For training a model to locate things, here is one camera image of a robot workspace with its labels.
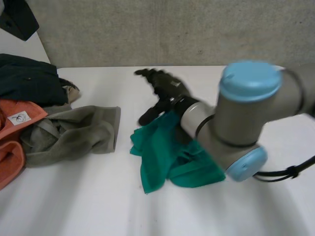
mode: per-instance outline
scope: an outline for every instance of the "white table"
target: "white table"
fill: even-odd
[[[0,29],[0,53],[6,53],[33,60],[44,61],[49,59],[43,45],[35,32],[26,42]]]
[[[59,69],[82,97],[73,107],[120,106],[116,152],[26,169],[0,191],[1,236],[305,236],[314,235],[314,168],[280,183],[249,179],[196,189],[166,182],[143,193],[141,158],[129,154],[137,119],[156,102],[139,67]],[[223,66],[164,67],[196,97],[215,104]],[[315,153],[315,125],[306,116],[267,124],[260,138],[266,168],[300,164]]]

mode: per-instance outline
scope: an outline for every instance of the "teal cloth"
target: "teal cloth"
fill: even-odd
[[[145,193],[161,188],[166,179],[180,187],[200,187],[225,179],[225,174],[197,141],[176,141],[174,112],[163,114],[131,135],[130,153],[142,157],[140,175]]]

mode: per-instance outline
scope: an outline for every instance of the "clothing label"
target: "clothing label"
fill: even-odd
[[[15,115],[12,115],[10,117],[8,117],[9,121],[12,122],[12,124],[14,125],[18,125],[18,124],[22,124],[24,122],[27,122],[29,120],[31,120],[31,118],[29,117],[29,115],[26,113],[26,111],[17,113]]]

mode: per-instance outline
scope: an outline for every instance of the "gray concrete wall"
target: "gray concrete wall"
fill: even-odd
[[[315,62],[315,0],[28,0],[58,67]]]

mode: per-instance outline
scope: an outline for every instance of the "orange towel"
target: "orange towel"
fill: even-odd
[[[32,102],[0,99],[0,190],[22,170],[25,155],[19,141],[23,128],[47,113]]]

